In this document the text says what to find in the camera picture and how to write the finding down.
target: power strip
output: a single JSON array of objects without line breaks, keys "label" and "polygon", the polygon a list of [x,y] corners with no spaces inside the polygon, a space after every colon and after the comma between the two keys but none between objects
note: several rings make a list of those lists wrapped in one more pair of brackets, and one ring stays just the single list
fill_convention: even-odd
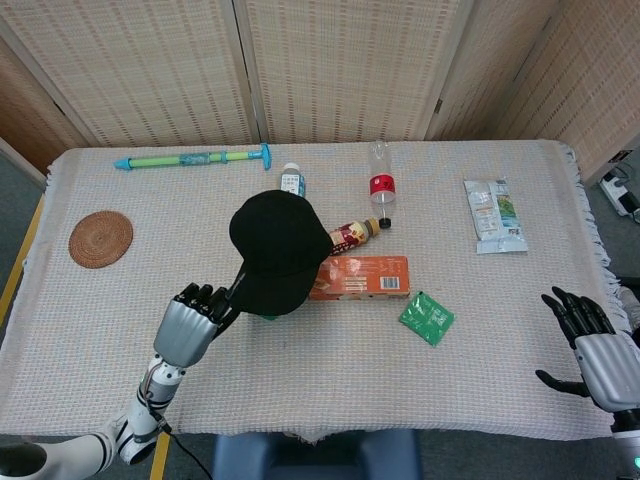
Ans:
[{"label": "power strip", "polygon": [[640,202],[622,184],[622,180],[611,173],[607,173],[600,180],[600,188],[607,196],[611,205],[621,217],[640,215]]}]

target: blue nozzle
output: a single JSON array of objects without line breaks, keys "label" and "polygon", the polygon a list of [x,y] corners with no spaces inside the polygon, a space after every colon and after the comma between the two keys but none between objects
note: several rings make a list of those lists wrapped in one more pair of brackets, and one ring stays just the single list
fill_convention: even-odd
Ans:
[{"label": "blue nozzle", "polygon": [[129,165],[129,160],[131,160],[131,157],[116,160],[113,162],[113,166],[120,170],[132,170],[131,165]]},{"label": "blue nozzle", "polygon": [[262,165],[265,170],[269,170],[271,168],[271,150],[266,143],[261,143],[260,147],[262,147]]}]

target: black baseball cap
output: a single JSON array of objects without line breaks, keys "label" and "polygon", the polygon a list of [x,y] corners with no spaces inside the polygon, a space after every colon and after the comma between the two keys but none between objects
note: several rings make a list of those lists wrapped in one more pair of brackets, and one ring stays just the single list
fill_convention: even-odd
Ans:
[{"label": "black baseball cap", "polygon": [[302,305],[333,246],[311,204],[281,190],[247,200],[229,235],[244,259],[229,302],[257,315],[284,315]]}]

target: white plastic package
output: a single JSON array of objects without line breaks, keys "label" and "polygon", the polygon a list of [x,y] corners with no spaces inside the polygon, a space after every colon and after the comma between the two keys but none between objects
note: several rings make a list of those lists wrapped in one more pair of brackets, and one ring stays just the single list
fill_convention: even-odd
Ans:
[{"label": "white plastic package", "polygon": [[506,180],[465,180],[464,188],[478,234],[478,254],[526,252],[529,249]]}]

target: table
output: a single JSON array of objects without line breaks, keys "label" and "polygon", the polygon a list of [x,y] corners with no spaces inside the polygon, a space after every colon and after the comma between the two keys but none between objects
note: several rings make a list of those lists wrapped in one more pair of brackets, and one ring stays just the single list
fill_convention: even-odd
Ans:
[{"label": "table", "polygon": [[[125,155],[214,147],[80,149],[52,167],[42,222],[0,350],[0,431],[77,435],[125,406],[152,354],[168,300],[188,282],[228,286],[241,259],[228,220],[295,161],[331,229],[371,214],[366,144],[274,145],[274,165],[121,172]],[[589,400],[547,389],[533,371],[578,378],[539,295],[551,285],[624,314],[571,150],[557,142],[391,144],[398,205],[389,232],[355,251],[409,258],[422,289],[457,319],[437,348],[397,322],[403,300],[307,302],[274,322],[242,315],[187,373],[167,412],[183,432],[473,429],[550,439],[608,435]],[[475,254],[463,179],[506,177],[530,251]],[[75,265],[71,230],[96,210],[134,225],[125,256]]]}]

